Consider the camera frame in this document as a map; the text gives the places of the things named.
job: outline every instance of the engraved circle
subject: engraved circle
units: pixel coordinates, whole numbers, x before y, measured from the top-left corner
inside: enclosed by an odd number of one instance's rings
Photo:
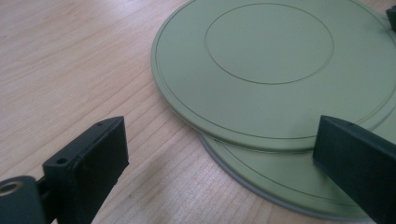
[[[296,7],[254,4],[232,9],[210,25],[206,49],[222,70],[246,81],[285,84],[321,71],[332,58],[329,29]]]

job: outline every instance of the green circular plate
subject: green circular plate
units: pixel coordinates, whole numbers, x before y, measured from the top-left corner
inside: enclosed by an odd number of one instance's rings
[[[396,111],[375,133],[396,143]],[[313,217],[370,218],[312,162],[312,152],[269,153],[221,143],[200,134],[212,158],[235,180],[262,197]]]
[[[213,138],[312,149],[320,115],[373,129],[396,105],[395,34],[351,0],[196,0],[157,34],[166,101]]]

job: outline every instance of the black bracket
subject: black bracket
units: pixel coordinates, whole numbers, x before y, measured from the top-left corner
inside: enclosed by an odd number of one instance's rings
[[[123,117],[102,120],[43,164],[0,182],[0,223],[91,223],[129,164]]]
[[[388,15],[390,26],[392,27],[392,30],[394,32],[396,32],[396,6],[388,9],[387,15]]]
[[[376,223],[396,223],[395,145],[351,122],[322,116],[313,158]]]

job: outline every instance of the wood grain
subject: wood grain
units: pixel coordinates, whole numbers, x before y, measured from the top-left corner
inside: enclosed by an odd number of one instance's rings
[[[150,49],[187,0],[0,1],[0,179],[124,116],[131,165],[94,223],[315,223],[226,175],[156,89]],[[384,13],[396,0],[364,0]]]

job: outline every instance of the wooden table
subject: wooden table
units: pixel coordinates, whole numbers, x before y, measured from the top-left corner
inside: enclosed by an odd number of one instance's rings
[[[0,2],[0,180],[124,116],[130,165],[94,223],[337,223],[269,203],[208,156],[156,89],[151,44],[187,0]],[[396,0],[365,0],[384,13]]]

